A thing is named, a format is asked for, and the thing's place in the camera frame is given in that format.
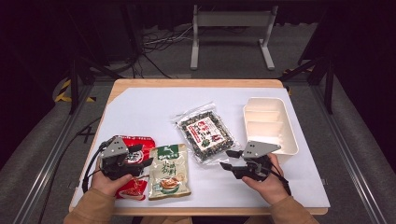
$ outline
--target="green food package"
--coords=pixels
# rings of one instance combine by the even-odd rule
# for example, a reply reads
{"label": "green food package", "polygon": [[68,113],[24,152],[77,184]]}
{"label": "green food package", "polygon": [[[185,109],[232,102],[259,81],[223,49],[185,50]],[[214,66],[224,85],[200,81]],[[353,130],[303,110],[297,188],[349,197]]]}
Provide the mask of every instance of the green food package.
{"label": "green food package", "polygon": [[155,147],[149,167],[150,201],[191,194],[188,183],[187,147],[184,144]]}

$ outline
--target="metal frame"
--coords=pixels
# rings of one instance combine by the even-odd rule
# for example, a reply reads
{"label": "metal frame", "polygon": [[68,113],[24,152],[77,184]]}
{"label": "metal frame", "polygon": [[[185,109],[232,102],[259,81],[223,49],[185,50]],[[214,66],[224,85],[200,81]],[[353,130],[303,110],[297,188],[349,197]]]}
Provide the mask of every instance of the metal frame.
{"label": "metal frame", "polygon": [[382,214],[381,209],[379,208],[379,205],[376,202],[375,197],[370,190],[366,178],[364,177],[363,173],[361,172],[361,169],[359,168],[357,162],[355,161],[355,158],[353,157],[352,152],[350,151],[350,148],[347,144],[347,140],[344,138],[337,124],[337,121],[331,114],[329,114],[328,107],[321,102],[324,96],[323,93],[321,92],[320,86],[312,86],[311,90],[315,96],[316,101],[318,102],[318,105],[320,105],[322,114],[325,116],[332,130],[334,138],[339,146],[338,151],[341,155],[341,158],[344,161],[344,165],[346,166],[349,172],[352,182],[355,185],[355,188],[361,197],[361,201],[363,202],[364,207],[366,208],[367,213],[370,216],[371,221],[377,224],[388,223],[385,220],[385,217]]}
{"label": "metal frame", "polygon": [[[81,95],[79,96],[79,100],[81,102],[87,99],[91,89],[92,85],[83,86],[81,90]],[[37,178],[35,179],[35,183],[31,187],[29,194],[26,196],[26,199],[23,202],[23,205],[17,216],[15,217],[13,223],[28,223],[30,215],[32,215],[41,194],[47,186],[50,177],[53,175],[57,161],[62,157],[64,146],[66,144],[66,137],[70,133],[70,129],[73,127],[82,106],[83,104],[79,104],[76,108],[75,113],[69,115],[69,117],[67,118],[64,127],[62,128],[62,131],[55,142],[55,145],[53,146],[49,156],[47,157],[47,160],[44,162],[41,171],[38,173]]]}
{"label": "metal frame", "polygon": [[272,7],[271,11],[199,11],[198,6],[194,5],[190,69],[198,69],[199,26],[263,26],[265,27],[265,37],[259,39],[259,44],[268,70],[274,70],[274,62],[268,50],[268,41],[274,26],[276,12],[277,6]]}

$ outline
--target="red snack bag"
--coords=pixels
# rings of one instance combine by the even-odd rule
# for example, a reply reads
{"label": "red snack bag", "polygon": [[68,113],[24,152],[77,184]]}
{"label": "red snack bag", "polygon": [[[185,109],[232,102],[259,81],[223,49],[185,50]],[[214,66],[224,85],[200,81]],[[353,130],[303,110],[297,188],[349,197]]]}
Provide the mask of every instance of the red snack bag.
{"label": "red snack bag", "polygon": [[[126,157],[128,163],[140,163],[149,159],[149,152],[155,148],[155,142],[150,137],[118,135],[127,147],[142,144],[141,151],[129,153]],[[136,176],[116,192],[118,199],[132,199],[143,201],[146,198],[145,190],[149,182],[149,167],[145,167],[140,176]]]}

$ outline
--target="wooden table edge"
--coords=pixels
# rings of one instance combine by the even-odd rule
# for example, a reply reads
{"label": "wooden table edge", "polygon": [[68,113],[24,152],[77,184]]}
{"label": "wooden table edge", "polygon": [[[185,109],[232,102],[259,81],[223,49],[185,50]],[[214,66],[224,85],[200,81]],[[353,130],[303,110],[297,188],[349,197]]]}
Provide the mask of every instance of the wooden table edge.
{"label": "wooden table edge", "polygon": [[[305,208],[313,216],[322,216],[328,208]],[[116,208],[117,216],[270,216],[270,209],[263,208],[235,208],[235,207],[207,207],[207,208]]]}
{"label": "wooden table edge", "polygon": [[277,79],[136,79],[122,78],[114,82],[107,104],[128,88],[168,88],[168,87],[218,87],[218,88],[283,88]]}

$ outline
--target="clear plastic bag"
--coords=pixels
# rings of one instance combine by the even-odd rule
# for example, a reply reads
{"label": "clear plastic bag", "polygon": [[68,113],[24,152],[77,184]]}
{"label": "clear plastic bag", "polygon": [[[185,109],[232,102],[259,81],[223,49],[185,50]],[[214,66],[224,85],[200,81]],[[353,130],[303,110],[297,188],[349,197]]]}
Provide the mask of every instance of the clear plastic bag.
{"label": "clear plastic bag", "polygon": [[212,102],[186,111],[172,120],[192,148],[195,159],[204,164],[221,152],[239,148]]}

